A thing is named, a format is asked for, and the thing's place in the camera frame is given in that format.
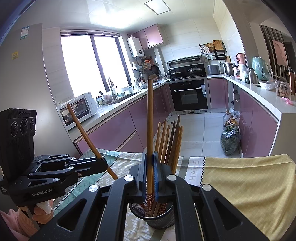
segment square ceiling light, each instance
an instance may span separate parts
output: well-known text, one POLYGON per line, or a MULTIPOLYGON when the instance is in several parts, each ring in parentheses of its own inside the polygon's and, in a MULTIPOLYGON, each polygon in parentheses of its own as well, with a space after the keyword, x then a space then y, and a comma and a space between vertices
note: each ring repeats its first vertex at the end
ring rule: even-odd
POLYGON ((150 8, 157 15, 170 11, 169 7, 165 4, 163 0, 151 0, 144 3, 148 8, 150 8))

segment silver screw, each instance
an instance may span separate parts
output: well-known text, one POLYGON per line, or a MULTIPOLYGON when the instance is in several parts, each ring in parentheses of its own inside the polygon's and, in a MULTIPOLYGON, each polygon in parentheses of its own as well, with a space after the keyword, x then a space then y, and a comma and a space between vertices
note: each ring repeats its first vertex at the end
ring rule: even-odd
POLYGON ((204 185, 202 186, 202 188, 203 188, 203 190, 205 190, 205 191, 211 191, 211 190, 212 190, 212 186, 209 185, 209 184, 204 184, 204 185))
POLYGON ((132 176, 132 175, 126 175, 126 176, 124 177, 124 179, 125 179, 127 182, 130 182, 130 181, 133 180, 133 176, 132 176))
POLYGON ((170 181, 175 181, 177 179, 177 177, 175 175, 171 174, 171 175, 167 176, 167 179, 170 181))
POLYGON ((89 191, 91 191, 91 192, 95 192, 98 189, 99 189, 99 187, 97 185, 91 185, 91 186, 89 186, 89 191))

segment white tile floor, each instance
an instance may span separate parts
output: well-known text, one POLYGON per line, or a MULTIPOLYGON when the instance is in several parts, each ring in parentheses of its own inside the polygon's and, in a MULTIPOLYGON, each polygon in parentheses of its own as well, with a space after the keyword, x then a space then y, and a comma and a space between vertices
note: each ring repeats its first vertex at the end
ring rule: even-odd
MULTIPOLYGON (((238 149, 231 156, 225 156, 220 146, 224 113, 181 115, 183 136, 180 156, 212 156, 239 158, 238 149)), ((177 120, 171 116, 168 123, 177 120)))

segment pink plastic wrapper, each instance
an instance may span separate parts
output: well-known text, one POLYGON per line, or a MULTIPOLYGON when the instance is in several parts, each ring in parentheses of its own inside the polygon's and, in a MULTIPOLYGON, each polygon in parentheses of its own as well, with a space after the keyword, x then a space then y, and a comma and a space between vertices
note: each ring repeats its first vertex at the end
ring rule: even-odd
POLYGON ((285 100, 287 104, 293 104, 292 101, 290 101, 288 98, 281 97, 282 100, 285 100))

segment window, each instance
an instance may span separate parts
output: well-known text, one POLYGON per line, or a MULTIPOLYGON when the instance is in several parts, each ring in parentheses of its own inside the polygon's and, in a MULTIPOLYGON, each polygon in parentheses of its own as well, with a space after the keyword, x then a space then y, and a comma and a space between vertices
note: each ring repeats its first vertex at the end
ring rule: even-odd
POLYGON ((108 92, 108 78, 118 88, 131 85, 118 37, 69 35, 61 43, 75 97, 91 92, 95 99, 99 91, 108 92))

